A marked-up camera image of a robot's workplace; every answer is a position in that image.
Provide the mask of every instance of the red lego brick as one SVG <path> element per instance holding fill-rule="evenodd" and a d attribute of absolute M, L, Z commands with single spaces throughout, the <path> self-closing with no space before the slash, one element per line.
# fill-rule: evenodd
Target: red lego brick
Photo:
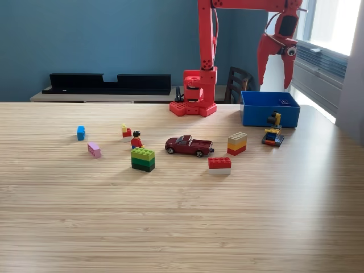
<path fill-rule="evenodd" d="M 171 102 L 169 104 L 169 110 L 173 112 L 175 115 L 182 117 L 186 115 L 187 112 L 187 104 L 185 102 Z"/>
<path fill-rule="evenodd" d="M 208 165 L 210 169 L 229 169 L 231 160 L 230 158 L 209 158 Z"/>
<path fill-rule="evenodd" d="M 207 108 L 200 108 L 200 115 L 203 117 L 207 117 L 217 111 L 217 105 L 213 104 Z"/>
<path fill-rule="evenodd" d="M 238 155 L 238 154 L 241 154 L 242 152 L 244 152 L 246 150 L 246 146 L 240 148 L 239 150 L 232 150 L 232 149 L 229 149 L 227 148 L 227 153 L 230 154 L 230 155 Z"/>
<path fill-rule="evenodd" d="M 199 107 L 190 107 L 187 105 L 186 113 L 188 115 L 199 115 Z"/>
<path fill-rule="evenodd" d="M 131 137 L 131 129 L 127 128 L 126 133 L 123 133 L 123 138 Z"/>

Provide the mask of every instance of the stacked lego bricks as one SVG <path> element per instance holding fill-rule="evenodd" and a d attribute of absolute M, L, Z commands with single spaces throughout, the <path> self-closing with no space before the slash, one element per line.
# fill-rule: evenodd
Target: stacked lego bricks
<path fill-rule="evenodd" d="M 88 148 L 89 152 L 95 158 L 100 158 L 101 157 L 101 149 L 95 143 L 93 143 L 93 142 L 87 143 L 87 148 Z"/>
<path fill-rule="evenodd" d="M 230 158 L 209 158 L 209 173 L 211 175 L 229 175 L 231 174 Z"/>
<path fill-rule="evenodd" d="M 131 167 L 145 172 L 155 169 L 154 152 L 143 148 L 131 150 Z"/>
<path fill-rule="evenodd" d="M 229 136 L 227 141 L 227 153 L 238 155 L 246 150 L 248 135 L 242 132 Z"/>
<path fill-rule="evenodd" d="M 131 129 L 127 128 L 124 123 L 121 124 L 121 132 L 123 134 L 123 138 L 131 137 Z"/>
<path fill-rule="evenodd" d="M 82 141 L 86 137 L 86 130 L 84 126 L 79 126 L 77 128 L 77 140 Z"/>

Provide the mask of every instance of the dark red toy car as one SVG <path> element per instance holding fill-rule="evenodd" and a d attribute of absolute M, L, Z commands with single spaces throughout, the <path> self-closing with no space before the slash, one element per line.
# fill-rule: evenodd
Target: dark red toy car
<path fill-rule="evenodd" d="M 177 152 L 179 154 L 196 155 L 199 158 L 214 152 L 211 141 L 192 139 L 190 135 L 170 138 L 164 148 L 169 154 Z"/>

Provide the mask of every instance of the toy car wheel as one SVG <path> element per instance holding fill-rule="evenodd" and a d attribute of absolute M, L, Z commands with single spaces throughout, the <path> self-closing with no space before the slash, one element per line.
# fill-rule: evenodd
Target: toy car wheel
<path fill-rule="evenodd" d="M 168 152 L 169 154 L 174 154 L 174 153 L 175 153 L 175 150 L 174 150 L 173 148 L 168 148 L 168 149 L 167 149 L 167 152 Z"/>
<path fill-rule="evenodd" d="M 201 158 L 201 157 L 203 157 L 203 156 L 204 156 L 204 153 L 203 153 L 203 152 L 201 152 L 201 151 L 197 151 L 197 152 L 196 152 L 196 155 L 197 155 L 197 157 L 198 157 L 198 158 Z"/>

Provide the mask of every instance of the blue plastic box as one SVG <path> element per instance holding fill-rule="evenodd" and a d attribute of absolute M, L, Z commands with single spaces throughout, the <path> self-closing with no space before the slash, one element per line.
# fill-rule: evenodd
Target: blue plastic box
<path fill-rule="evenodd" d="M 282 114 L 280 124 L 285 128 L 296 128 L 301 107 L 291 94 L 284 92 L 241 92 L 241 119 L 244 126 L 270 127 L 268 117 L 274 111 Z"/>

